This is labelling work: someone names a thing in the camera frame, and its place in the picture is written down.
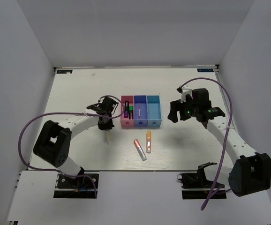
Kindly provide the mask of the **purple cap black highlighter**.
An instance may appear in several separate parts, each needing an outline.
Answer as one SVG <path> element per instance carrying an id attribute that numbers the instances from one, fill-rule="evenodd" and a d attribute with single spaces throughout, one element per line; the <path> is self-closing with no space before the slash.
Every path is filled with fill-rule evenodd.
<path id="1" fill-rule="evenodd" d="M 129 118 L 129 102 L 125 101 L 124 103 L 124 118 Z"/>

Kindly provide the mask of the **green cap black highlighter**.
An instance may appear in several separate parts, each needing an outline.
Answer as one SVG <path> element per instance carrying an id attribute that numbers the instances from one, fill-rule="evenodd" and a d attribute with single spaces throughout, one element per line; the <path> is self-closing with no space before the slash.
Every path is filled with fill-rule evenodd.
<path id="1" fill-rule="evenodd" d="M 133 120 L 134 119 L 134 107 L 132 105 L 129 106 L 129 119 Z"/>

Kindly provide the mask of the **yellow gel pen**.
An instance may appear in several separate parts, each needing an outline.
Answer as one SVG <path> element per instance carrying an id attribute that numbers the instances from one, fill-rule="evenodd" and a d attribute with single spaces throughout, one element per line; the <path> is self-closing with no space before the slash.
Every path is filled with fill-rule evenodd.
<path id="1" fill-rule="evenodd" d="M 109 143 L 110 143 L 110 131 L 106 131 L 106 141 L 107 141 L 107 144 L 109 145 Z"/>

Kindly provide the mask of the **pink gel pen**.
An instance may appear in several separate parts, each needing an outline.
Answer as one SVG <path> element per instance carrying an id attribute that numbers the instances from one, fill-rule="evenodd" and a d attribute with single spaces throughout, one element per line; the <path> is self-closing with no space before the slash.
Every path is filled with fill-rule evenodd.
<path id="1" fill-rule="evenodd" d="M 141 104 L 138 104 L 138 119 L 141 118 Z"/>

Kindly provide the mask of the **yellow cap orange marker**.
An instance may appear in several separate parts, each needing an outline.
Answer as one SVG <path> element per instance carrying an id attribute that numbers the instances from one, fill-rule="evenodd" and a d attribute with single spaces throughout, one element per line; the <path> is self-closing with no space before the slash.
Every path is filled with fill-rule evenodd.
<path id="1" fill-rule="evenodd" d="M 151 153 L 151 131 L 146 133 L 146 153 Z"/>

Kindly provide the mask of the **orange cap grey marker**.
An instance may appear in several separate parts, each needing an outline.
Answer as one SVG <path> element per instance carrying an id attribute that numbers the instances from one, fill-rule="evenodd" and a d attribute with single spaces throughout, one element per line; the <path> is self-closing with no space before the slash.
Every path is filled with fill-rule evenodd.
<path id="1" fill-rule="evenodd" d="M 142 147 L 141 147 L 141 145 L 140 145 L 138 139 L 135 139 L 135 140 L 134 140 L 134 145 L 135 145 L 135 147 L 136 147 L 136 149 L 137 149 L 137 152 L 138 152 L 138 154 L 139 154 L 141 160 L 142 160 L 142 161 L 147 160 L 147 157 L 146 157 L 146 155 L 145 155 L 145 153 L 144 153 L 144 151 L 143 151 L 143 149 L 142 149 Z"/>

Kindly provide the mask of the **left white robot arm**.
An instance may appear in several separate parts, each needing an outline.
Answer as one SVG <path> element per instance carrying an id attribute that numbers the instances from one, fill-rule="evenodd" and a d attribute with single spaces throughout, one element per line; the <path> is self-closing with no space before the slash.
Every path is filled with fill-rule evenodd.
<path id="1" fill-rule="evenodd" d="M 120 103 L 109 96 L 86 108 L 80 115 L 63 121 L 44 123 L 35 142 L 33 153 L 48 162 L 59 172 L 68 175 L 74 187 L 84 183 L 84 169 L 71 159 L 70 143 L 74 137 L 91 127 L 109 131 L 114 127 L 113 112 Z"/>

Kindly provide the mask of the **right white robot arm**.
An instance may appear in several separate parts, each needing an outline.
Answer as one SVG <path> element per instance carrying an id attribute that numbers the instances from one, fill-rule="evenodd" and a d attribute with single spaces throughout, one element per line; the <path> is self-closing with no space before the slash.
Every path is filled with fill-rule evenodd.
<path id="1" fill-rule="evenodd" d="M 196 120 L 225 146 L 233 167 L 223 166 L 217 182 L 229 186 L 238 196 L 253 194 L 271 187 L 271 158 L 250 147 L 234 128 L 228 126 L 225 113 L 212 107 L 207 89 L 178 88 L 179 100 L 170 103 L 168 119 L 176 123 L 190 118 Z"/>

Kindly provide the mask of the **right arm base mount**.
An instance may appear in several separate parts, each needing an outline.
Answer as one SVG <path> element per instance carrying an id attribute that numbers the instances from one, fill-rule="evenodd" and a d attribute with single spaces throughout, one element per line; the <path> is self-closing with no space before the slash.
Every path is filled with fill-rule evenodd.
<path id="1" fill-rule="evenodd" d="M 206 200 L 212 181 L 201 181 L 197 173 L 180 173 L 177 180 L 181 183 L 183 200 Z"/>

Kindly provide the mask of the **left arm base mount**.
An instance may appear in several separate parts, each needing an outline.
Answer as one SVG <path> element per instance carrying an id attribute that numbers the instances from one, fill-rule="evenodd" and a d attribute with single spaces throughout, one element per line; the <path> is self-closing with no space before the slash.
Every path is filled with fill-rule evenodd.
<path id="1" fill-rule="evenodd" d="M 63 174 L 58 175 L 55 185 L 53 197 L 55 199 L 96 199 L 98 192 L 98 173 L 89 173 L 91 179 L 82 178 L 69 178 Z"/>

